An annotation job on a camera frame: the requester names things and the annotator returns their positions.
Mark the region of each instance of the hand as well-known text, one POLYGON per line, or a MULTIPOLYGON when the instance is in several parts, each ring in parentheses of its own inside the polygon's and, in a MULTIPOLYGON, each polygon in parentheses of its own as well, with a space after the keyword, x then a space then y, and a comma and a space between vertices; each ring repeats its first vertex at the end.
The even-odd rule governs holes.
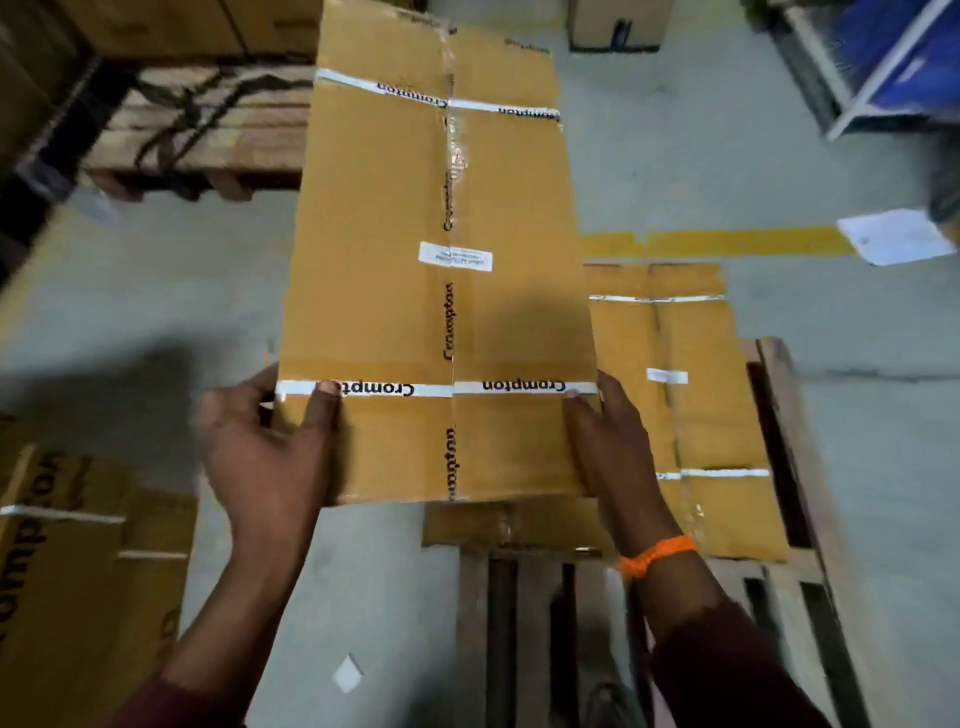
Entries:
POLYGON ((275 365, 204 394, 204 467, 227 511, 235 552, 302 560, 329 486, 340 386, 321 382, 300 427, 284 436, 261 427, 258 417, 259 404, 273 398, 276 374, 275 365))
POLYGON ((564 399, 567 433, 617 550, 636 556, 657 541, 683 532, 660 494, 650 439, 639 412, 615 378, 600 372, 598 384, 602 414, 575 393, 564 399))

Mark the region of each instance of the maroon sleeve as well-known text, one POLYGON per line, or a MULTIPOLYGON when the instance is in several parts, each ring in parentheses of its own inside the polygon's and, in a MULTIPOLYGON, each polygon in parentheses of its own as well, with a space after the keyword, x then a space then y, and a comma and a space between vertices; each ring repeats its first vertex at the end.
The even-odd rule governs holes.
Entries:
POLYGON ((240 728, 230 706, 151 675, 103 728, 240 728))
POLYGON ((654 649, 654 680, 677 728, 829 728, 746 613, 728 601, 654 649))

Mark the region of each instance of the warehouse floor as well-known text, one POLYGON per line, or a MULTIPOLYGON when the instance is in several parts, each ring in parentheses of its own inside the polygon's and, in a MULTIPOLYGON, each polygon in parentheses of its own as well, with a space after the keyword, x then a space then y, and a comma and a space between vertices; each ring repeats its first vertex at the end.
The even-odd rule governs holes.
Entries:
MULTIPOLYGON (((655 56, 570 57, 559 0, 440 2, 552 47, 581 230, 830 225, 923 206, 927 137, 824 144, 769 39, 736 0, 681 0, 655 56)), ((122 455, 189 487, 191 402, 276 350, 297 195, 212 193, 59 210, 0 307, 0 404, 74 449, 122 455)), ((797 360, 840 526, 876 610, 874 636, 910 722, 960 709, 960 259, 872 268, 856 257, 740 257, 724 266, 740 334, 797 360)), ((323 313, 318 314, 318 335, 323 313)), ((325 511, 250 725, 449 724, 456 553, 420 550, 421 507, 325 511), (350 653, 364 672, 331 682, 350 653)), ((184 605, 226 562, 223 513, 202 493, 184 605)))

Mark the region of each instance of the corrugated cardboard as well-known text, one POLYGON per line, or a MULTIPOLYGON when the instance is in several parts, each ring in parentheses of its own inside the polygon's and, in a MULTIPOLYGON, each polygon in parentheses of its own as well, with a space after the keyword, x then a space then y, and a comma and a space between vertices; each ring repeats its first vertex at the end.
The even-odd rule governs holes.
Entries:
MULTIPOLYGON (((588 266, 589 293, 662 299, 720 296, 714 265, 588 266)), ((591 301, 600 367, 621 380, 650 434, 658 473, 769 470, 746 370, 725 301, 591 301), (647 367, 684 371, 687 384, 647 378, 647 367)), ((769 476, 662 479, 680 526, 707 555, 783 561, 789 545, 769 476)), ((596 503, 532 498, 489 506, 427 505, 423 542, 532 548, 613 558, 596 503)))
POLYGON ((0 516, 0 725, 91 725, 176 641, 196 500, 0 417, 0 507, 39 509, 0 516))
MULTIPOLYGON (((443 99, 452 84, 455 98, 555 108, 560 91, 541 51, 359 0, 325 4, 317 65, 443 99)), ((595 376, 556 120, 318 82, 280 378, 595 376), (420 262, 421 241, 491 253, 492 270, 420 262)), ((279 416, 296 423, 305 403, 290 396, 279 416)), ((346 397, 342 410, 337 502, 581 493, 556 394, 346 397)))
POLYGON ((574 51, 656 51, 673 0, 570 0, 567 30, 574 51))
POLYGON ((243 47, 218 0, 58 0, 108 59, 240 56, 243 47))
MULTIPOLYGON (((425 0, 391 0, 424 10, 425 0)), ((303 53, 311 58, 320 39, 321 0, 226 0, 240 37, 251 53, 303 53)))

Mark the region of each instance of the orange wristband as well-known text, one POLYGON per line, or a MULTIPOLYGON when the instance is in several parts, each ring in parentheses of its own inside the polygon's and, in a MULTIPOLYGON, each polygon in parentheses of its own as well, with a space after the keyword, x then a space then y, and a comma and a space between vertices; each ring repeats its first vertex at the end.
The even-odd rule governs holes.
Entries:
POLYGON ((642 579, 650 565, 667 556, 684 551, 696 551, 697 545, 689 536, 674 536, 672 539, 663 539, 653 544, 639 556, 632 559, 620 559, 620 573, 625 579, 642 579))

